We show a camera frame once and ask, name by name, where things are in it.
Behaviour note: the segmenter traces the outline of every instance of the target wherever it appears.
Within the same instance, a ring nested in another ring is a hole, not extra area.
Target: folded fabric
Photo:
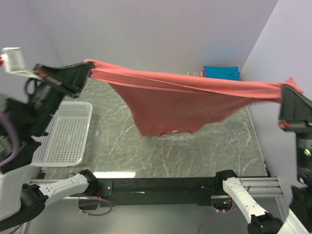
[[[283,84],[302,92],[292,78],[284,83],[235,81],[135,71],[86,61],[95,65],[90,76],[109,83],[127,103],[142,136],[194,133],[248,104],[280,102]]]

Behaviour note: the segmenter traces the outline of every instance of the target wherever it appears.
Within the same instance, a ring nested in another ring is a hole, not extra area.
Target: blue folded cloth
[[[238,67],[205,66],[205,77],[217,79],[239,80]]]

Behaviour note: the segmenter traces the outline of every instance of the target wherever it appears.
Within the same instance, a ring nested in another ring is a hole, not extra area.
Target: gray marble table
[[[93,105],[83,160],[75,167],[48,168],[45,178],[63,179],[83,169],[98,177],[214,176],[224,169],[267,176],[247,107],[194,134],[143,137],[129,108],[107,83],[89,79],[76,101]]]

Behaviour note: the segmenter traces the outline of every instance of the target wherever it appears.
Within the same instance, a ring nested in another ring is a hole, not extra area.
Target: purple cable
[[[227,211],[227,212],[225,212],[225,213],[223,213],[223,214],[219,214],[219,215],[217,215],[217,216],[208,218],[205,222],[203,222],[203,223],[199,226],[199,228],[197,229],[197,233],[196,233],[196,234],[199,234],[199,233],[201,232],[201,230],[206,226],[207,223],[209,223],[209,222],[211,222],[211,221],[213,221],[213,220],[215,220],[215,219],[217,219],[217,218],[220,218],[220,217],[222,217],[222,216],[225,216],[225,215],[234,213],[234,212],[236,212],[236,211],[238,211],[238,210],[239,210],[239,208],[238,208],[238,207],[235,207],[234,209],[229,210],[229,211]]]
[[[86,197],[88,199],[92,199],[92,200],[97,200],[97,201],[102,201],[102,202],[105,202],[107,204],[110,205],[110,208],[108,211],[102,213],[102,214],[92,214],[92,213],[88,213],[86,211],[81,211],[82,213],[86,214],[86,215],[89,215],[89,216],[103,216],[103,215],[107,215],[110,211],[112,211],[114,205],[108,201],[108,200],[105,200],[105,199],[102,199],[102,198],[97,198],[97,197],[93,197],[93,196],[86,196],[86,195],[83,195],[83,194],[78,194],[79,196],[82,196],[82,197]]]
[[[22,224],[18,225],[13,231],[11,231],[9,234],[14,234],[18,229],[21,228],[21,226],[23,226]]]
[[[13,151],[11,155],[8,158],[6,158],[4,161],[0,162],[0,168],[1,168],[16,157],[20,149],[20,140],[19,140],[19,136],[16,132],[15,127],[13,126],[10,119],[5,113],[0,113],[0,124],[8,133],[10,141],[12,142],[12,145],[13,145]]]

